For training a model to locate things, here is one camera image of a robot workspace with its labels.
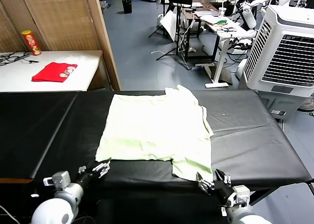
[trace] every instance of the white air cooler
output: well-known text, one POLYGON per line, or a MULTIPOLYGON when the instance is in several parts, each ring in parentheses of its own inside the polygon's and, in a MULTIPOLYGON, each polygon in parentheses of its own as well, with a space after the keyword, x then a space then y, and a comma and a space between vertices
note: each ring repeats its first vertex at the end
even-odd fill
POLYGON ((314 92, 314 10, 270 5, 242 77, 274 118, 292 115, 314 92))

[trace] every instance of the white electrical cable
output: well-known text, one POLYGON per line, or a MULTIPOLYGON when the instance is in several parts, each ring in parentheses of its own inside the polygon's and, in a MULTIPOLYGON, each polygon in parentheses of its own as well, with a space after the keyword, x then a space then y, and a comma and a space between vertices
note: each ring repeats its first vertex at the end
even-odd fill
POLYGON ((7 213, 7 215, 12 218, 12 220, 14 220, 17 224, 20 224, 18 220, 16 220, 5 208, 3 208, 1 205, 0 205, 0 208, 2 208, 4 210, 4 212, 7 213))
POLYGON ((164 53, 164 52, 162 52, 162 51, 153 51, 153 52, 151 52, 151 54, 155 54, 155 53, 162 53, 162 54, 166 54, 166 53, 164 53))
POLYGON ((187 33, 187 31, 193 26, 193 24, 194 24, 194 15, 193 15, 193 19, 192 19, 192 22, 191 22, 191 24, 190 24, 190 26, 187 28, 187 30, 185 31, 185 33, 183 34, 183 37, 182 37, 182 40, 181 40, 181 42, 180 42, 180 45, 179 45, 179 49, 178 49, 178 51, 179 52, 182 52, 182 51, 184 51, 184 50, 180 50, 180 47, 181 47, 181 45, 182 45, 182 42, 184 41, 184 36, 185 36, 185 34, 187 33))

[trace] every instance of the red cloth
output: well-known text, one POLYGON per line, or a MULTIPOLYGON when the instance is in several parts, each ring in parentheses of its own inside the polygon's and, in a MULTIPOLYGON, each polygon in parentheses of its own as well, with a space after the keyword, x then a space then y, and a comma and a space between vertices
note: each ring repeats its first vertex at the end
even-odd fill
POLYGON ((76 64, 52 62, 32 77, 33 82, 59 82, 67 80, 68 76, 77 67, 76 64))

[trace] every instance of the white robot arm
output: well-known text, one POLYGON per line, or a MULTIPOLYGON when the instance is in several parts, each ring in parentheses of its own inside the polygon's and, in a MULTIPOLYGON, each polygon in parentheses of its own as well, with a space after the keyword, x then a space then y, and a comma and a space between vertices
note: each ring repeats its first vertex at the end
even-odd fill
MULTIPOLYGON (((238 10, 232 15, 240 13, 243 16, 243 19, 246 22, 248 29, 253 29, 256 26, 256 21, 251 12, 251 8, 268 1, 271 0, 254 0, 251 3, 248 3, 246 0, 239 0, 239 2, 237 3, 238 10)), ((289 3, 290 0, 278 0, 278 5, 289 5, 289 3)))
POLYGON ((254 214, 250 206, 250 190, 246 186, 232 186, 231 177, 221 170, 215 171, 217 181, 205 181, 197 173, 198 186, 207 194, 217 194, 221 202, 221 214, 230 224, 271 224, 261 216, 254 214))
POLYGON ((54 186, 54 198, 41 203, 35 210, 31 224, 70 224, 79 212, 84 190, 94 178, 101 178, 110 169, 110 160, 95 162, 78 170, 78 179, 71 183, 68 171, 61 171, 44 179, 45 186, 54 186))

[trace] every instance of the white desk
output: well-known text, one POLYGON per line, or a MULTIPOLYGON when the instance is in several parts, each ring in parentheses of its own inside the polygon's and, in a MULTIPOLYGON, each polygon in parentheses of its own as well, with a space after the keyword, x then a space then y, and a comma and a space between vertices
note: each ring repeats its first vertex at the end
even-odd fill
POLYGON ((0 92, 86 91, 100 64, 102 51, 43 51, 26 59, 0 66, 0 92), (32 82, 32 76, 51 62, 77 64, 77 68, 63 82, 32 82))
POLYGON ((212 64, 206 64, 206 65, 203 64, 207 74, 209 75, 209 78, 212 80, 212 83, 206 83, 205 84, 206 88, 217 88, 217 87, 227 87, 228 86, 227 83, 219 83, 218 81, 219 81, 219 77, 221 74, 221 70, 222 70, 223 65, 224 65, 225 57, 227 55, 227 50, 228 50, 230 38, 232 38, 232 37, 248 37, 249 36, 249 34, 247 33, 246 30, 241 28, 239 25, 235 24, 229 18, 223 17, 222 19, 227 20, 227 24, 224 26, 218 27, 218 26, 213 26, 213 25, 208 24, 210 29, 212 29, 220 37, 220 42, 222 43, 222 48, 221 48, 221 52, 220 52, 219 61, 216 65, 216 71, 215 71, 215 75, 214 75, 213 79, 211 79, 211 72, 209 69, 209 67, 212 66, 212 64), (219 29, 221 27, 224 27, 224 28, 233 27, 236 31, 231 31, 231 32, 219 31, 219 29))

